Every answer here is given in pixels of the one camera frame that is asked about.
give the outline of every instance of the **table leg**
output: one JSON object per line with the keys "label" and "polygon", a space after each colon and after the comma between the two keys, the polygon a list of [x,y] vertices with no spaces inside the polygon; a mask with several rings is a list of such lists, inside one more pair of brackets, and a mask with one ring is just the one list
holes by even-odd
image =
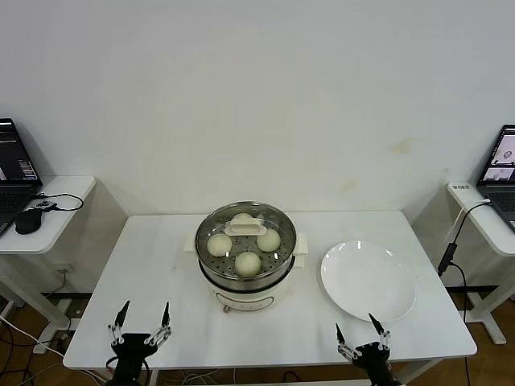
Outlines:
{"label": "table leg", "polygon": [[0,277],[0,281],[42,316],[47,318],[49,322],[66,330],[68,327],[66,315],[40,294],[31,283],[26,282],[21,275],[18,275],[12,269],[7,269]]}
{"label": "table leg", "polygon": [[441,359],[418,360],[416,362],[409,362],[397,374],[397,379],[402,384],[408,384],[424,372],[435,366]]}
{"label": "table leg", "polygon": [[[483,326],[488,332],[488,335],[490,335],[490,339],[492,340],[492,342],[494,342],[495,344],[506,344],[506,337],[503,335],[501,329],[497,325],[492,314],[490,314],[490,311],[488,311],[489,307],[484,308],[484,303],[490,296],[494,295],[494,292],[488,295],[485,299],[481,299],[481,296],[475,292],[468,294],[468,298],[470,299],[470,302],[472,303],[474,308],[467,312],[465,322],[483,323]],[[463,311],[460,311],[459,314],[462,317],[464,316]]]}
{"label": "table leg", "polygon": [[156,386],[158,384],[159,370],[150,370],[150,381],[148,386]]}
{"label": "table leg", "polygon": [[3,283],[0,283],[0,296],[6,300],[11,300],[17,308],[23,307],[25,302],[17,294],[7,288]]}
{"label": "table leg", "polygon": [[[59,300],[59,303],[57,303],[57,308],[63,313],[66,313],[66,310],[70,307],[70,304],[72,304],[72,299],[63,299]],[[68,324],[66,325],[66,328],[60,327],[56,325],[53,322],[50,322],[47,324],[47,326],[44,328],[44,330],[41,332],[41,335],[39,336],[39,340],[41,342],[47,342],[48,340],[52,340],[54,338],[54,335],[57,331],[75,331],[77,327],[79,326],[80,319],[78,318],[70,318],[68,320],[68,324],[70,327],[68,328]],[[35,354],[44,354],[47,352],[47,348],[43,344],[38,344],[37,346],[34,346],[33,352]]]}

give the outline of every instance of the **white wall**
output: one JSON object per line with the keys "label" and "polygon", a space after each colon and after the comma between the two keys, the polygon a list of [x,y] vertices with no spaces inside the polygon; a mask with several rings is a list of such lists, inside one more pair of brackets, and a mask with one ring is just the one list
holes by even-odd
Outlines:
{"label": "white wall", "polygon": [[515,121],[514,13],[509,0],[10,0],[0,115],[47,171],[96,175],[128,214],[399,208],[429,251],[452,213],[439,187],[469,179]]}

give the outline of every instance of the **white desk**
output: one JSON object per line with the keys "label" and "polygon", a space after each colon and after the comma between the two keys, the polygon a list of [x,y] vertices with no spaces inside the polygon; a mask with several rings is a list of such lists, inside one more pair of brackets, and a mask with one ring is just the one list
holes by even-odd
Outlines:
{"label": "white desk", "polygon": [[[47,195],[69,193],[86,199],[95,185],[93,176],[56,176],[43,178],[44,186],[41,191]],[[71,197],[51,198],[60,207],[76,207],[79,202]],[[34,286],[24,279],[22,272],[17,272],[9,259],[16,259],[21,254],[43,254],[48,252],[66,228],[74,211],[53,211],[43,214],[41,228],[28,235],[19,235],[12,225],[6,233],[0,236],[0,282],[7,287],[16,299],[11,299],[2,315],[7,314],[13,304],[20,304],[20,299],[30,304],[40,312],[50,323],[40,336],[41,340],[49,340],[57,330],[66,330],[69,324],[64,312],[70,300],[62,300],[56,307],[52,305]],[[71,329],[74,330],[79,319],[73,319]],[[35,353],[43,353],[43,346],[36,346]]]}
{"label": "white desk", "polygon": [[293,271],[288,293],[268,309],[225,314],[210,293],[185,240],[204,216],[130,217],[64,358],[69,368],[103,369],[113,356],[107,325],[131,300],[123,330],[151,332],[171,302],[171,338],[148,359],[151,368],[233,368],[344,363],[335,322],[355,345],[377,340],[373,325],[327,296],[319,278],[326,251],[344,240],[369,240],[399,253],[417,276],[417,301],[402,320],[385,323],[394,361],[417,360],[408,382],[443,358],[473,355],[476,345],[422,246],[399,211],[290,213],[307,234],[309,256]]}
{"label": "white desk", "polygon": [[[484,199],[476,187],[467,182],[448,183],[447,189],[461,207],[468,205],[470,208],[474,201]],[[470,212],[468,218],[496,253],[502,256],[515,257],[515,233],[492,207],[486,205],[478,207]],[[506,338],[494,320],[492,311],[515,294],[515,274],[506,277],[505,281],[485,299],[481,299],[477,293],[468,295],[474,308],[467,312],[466,322],[483,323],[495,344],[506,344]]]}

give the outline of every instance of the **black cable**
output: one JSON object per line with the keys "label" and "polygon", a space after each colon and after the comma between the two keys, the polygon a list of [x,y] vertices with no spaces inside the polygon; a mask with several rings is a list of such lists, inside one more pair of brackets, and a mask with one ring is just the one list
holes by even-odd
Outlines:
{"label": "black cable", "polygon": [[2,372],[0,372],[0,379],[3,377],[3,375],[5,374],[5,371],[7,370],[7,366],[9,365],[9,362],[10,362],[10,357],[13,355],[13,350],[14,350],[14,346],[13,346],[13,342],[14,342],[13,331],[11,330],[10,326],[7,323],[3,323],[3,324],[7,327],[7,331],[9,331],[9,335],[10,335],[10,350],[9,350],[9,355],[7,356],[7,360],[4,363],[4,365],[3,365]]}
{"label": "black cable", "polygon": [[286,382],[286,378],[288,377],[288,374],[294,376],[298,382],[302,382],[302,380],[299,378],[299,376],[297,374],[295,374],[294,372],[285,372],[284,375],[282,376],[283,383]]}
{"label": "black cable", "polygon": [[[61,338],[54,338],[54,339],[50,339],[50,340],[44,340],[41,343],[52,343],[52,342],[57,342],[58,340],[61,340]],[[6,341],[1,336],[0,336],[0,342],[11,344],[10,342]],[[12,343],[12,345],[14,347],[34,347],[34,346],[37,346],[38,344],[39,343],[27,343],[27,344]]]}
{"label": "black cable", "polygon": [[445,249],[445,252],[443,253],[443,256],[442,256],[442,259],[440,260],[440,263],[438,264],[438,268],[437,268],[438,276],[442,276],[443,275],[443,273],[445,272],[445,270],[447,269],[447,267],[451,263],[452,258],[454,257],[454,252],[458,248],[458,245],[457,245],[456,241],[458,240],[458,236],[461,233],[461,229],[462,229],[462,227],[465,224],[465,220],[467,219],[468,214],[471,211],[473,211],[474,209],[476,209],[477,207],[482,207],[483,205],[490,205],[490,201],[488,201],[487,203],[479,203],[475,207],[471,207],[465,213],[465,216],[463,216],[463,219],[461,220],[461,224],[459,225],[459,229],[458,229],[458,232],[456,233],[456,236],[455,236],[454,240],[451,243],[449,243],[449,245]]}
{"label": "black cable", "polygon": [[109,358],[109,359],[107,359],[107,362],[105,362],[105,368],[107,368],[108,370],[112,370],[112,369],[109,367],[109,365],[110,365],[113,361],[115,361],[116,359],[118,359],[118,357],[117,357],[117,356],[114,356],[113,358]]}
{"label": "black cable", "polygon": [[468,213],[470,213],[471,211],[473,211],[474,209],[476,209],[477,207],[482,207],[483,205],[490,205],[490,202],[488,201],[487,203],[478,203],[476,206],[474,207],[471,207],[469,210],[467,210],[467,212],[465,213],[465,216],[463,216],[463,220],[461,220],[461,224],[459,225],[459,228],[458,228],[458,232],[456,233],[456,236],[454,238],[454,241],[452,241],[454,244],[456,243],[456,241],[458,240],[458,236],[459,236],[459,233],[461,232],[461,228],[464,226],[465,224],[465,220],[467,219],[467,216],[468,216]]}
{"label": "black cable", "polygon": [[32,356],[34,355],[34,350],[31,350],[31,354],[29,355],[29,360],[27,361],[27,365],[25,366],[25,370],[23,370],[23,378],[22,382],[25,380],[25,377],[29,375],[31,378],[31,386],[34,386],[34,380],[32,379],[32,374],[29,371],[29,366],[31,366]]}
{"label": "black cable", "polygon": [[[459,269],[459,272],[461,273],[461,277],[463,278],[463,287],[465,289],[465,299],[463,301],[463,323],[466,323],[467,319],[467,280],[465,279],[465,273],[461,269],[461,267],[453,262],[450,262],[449,265],[452,265],[453,267],[456,267]],[[470,375],[468,374],[468,360],[467,357],[465,357],[465,372],[467,373],[467,384],[470,386]]]}
{"label": "black cable", "polygon": [[143,364],[145,365],[146,370],[146,377],[145,377],[145,386],[148,386],[150,384],[150,369],[148,368],[148,363],[143,360]]}
{"label": "black cable", "polygon": [[73,208],[62,208],[62,207],[54,207],[53,211],[78,211],[84,206],[84,200],[81,197],[76,195],[70,195],[69,193],[60,193],[58,195],[45,195],[44,193],[39,193],[37,195],[33,195],[32,199],[51,199],[54,197],[72,197],[74,199],[78,199],[80,201],[80,205],[78,207]]}
{"label": "black cable", "polygon": [[[71,319],[69,316],[67,316],[67,318],[68,318],[68,327],[66,328],[66,331],[64,332],[65,334],[68,334],[68,333],[70,332],[70,328],[72,327],[72,319]],[[3,324],[4,324],[4,326],[5,326],[5,327],[7,327],[8,331],[10,332],[11,340],[13,340],[13,339],[12,339],[12,338],[13,338],[12,330],[10,329],[10,326],[9,326],[7,323],[3,323]],[[5,343],[9,343],[9,344],[11,344],[11,351],[12,351],[12,347],[34,347],[34,346],[37,346],[37,345],[39,344],[39,343],[33,343],[33,344],[17,344],[17,343],[14,343],[14,340],[13,340],[13,343],[11,343],[11,342],[7,342],[5,339],[1,339],[1,338],[0,338],[0,340],[2,340],[2,341],[3,341],[3,342],[5,342]],[[51,340],[47,340],[47,341],[43,341],[43,342],[41,342],[41,343],[51,343],[51,342],[55,342],[55,341],[62,341],[62,338],[55,338],[55,339],[51,339]],[[32,355],[33,355],[33,354],[34,354],[34,350],[31,350],[31,356],[29,357],[29,360],[28,360],[27,365],[26,365],[26,367],[25,367],[25,368],[23,368],[23,369],[19,369],[19,370],[8,370],[8,371],[6,371],[6,367],[4,367],[3,371],[2,371],[2,372],[0,372],[0,378],[2,378],[2,376],[3,376],[4,374],[14,374],[14,373],[16,373],[16,372],[23,372],[23,380],[25,380],[25,376],[26,376],[27,374],[29,374],[29,378],[30,378],[30,377],[31,377],[31,376],[30,376],[31,372],[29,372],[29,369],[28,369],[28,368],[29,368],[29,365],[30,365],[30,363],[31,363]]]}

